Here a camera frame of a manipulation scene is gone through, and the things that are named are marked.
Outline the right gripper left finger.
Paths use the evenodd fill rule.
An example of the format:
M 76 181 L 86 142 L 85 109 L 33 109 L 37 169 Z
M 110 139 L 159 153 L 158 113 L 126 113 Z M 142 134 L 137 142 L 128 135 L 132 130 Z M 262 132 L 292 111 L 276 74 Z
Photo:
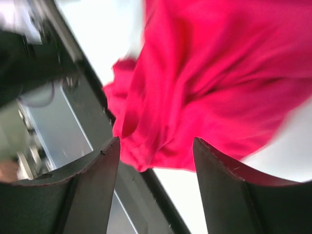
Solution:
M 119 154 L 114 137 L 102 149 L 34 180 L 2 183 L 1 233 L 106 233 Z

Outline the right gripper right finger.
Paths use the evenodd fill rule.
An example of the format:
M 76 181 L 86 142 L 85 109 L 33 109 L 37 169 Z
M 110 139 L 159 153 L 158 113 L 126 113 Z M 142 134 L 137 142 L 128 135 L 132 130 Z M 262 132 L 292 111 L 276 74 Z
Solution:
M 263 173 L 200 138 L 194 139 L 193 155 L 209 233 L 311 233 L 311 182 Z

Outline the magenta t shirt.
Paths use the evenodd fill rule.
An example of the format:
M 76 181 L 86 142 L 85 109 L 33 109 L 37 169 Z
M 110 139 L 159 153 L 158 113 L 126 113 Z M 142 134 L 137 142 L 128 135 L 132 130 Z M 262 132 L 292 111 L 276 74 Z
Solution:
M 241 160 L 312 95 L 309 0 L 147 0 L 138 58 L 103 90 L 120 159 L 195 170 L 199 137 Z

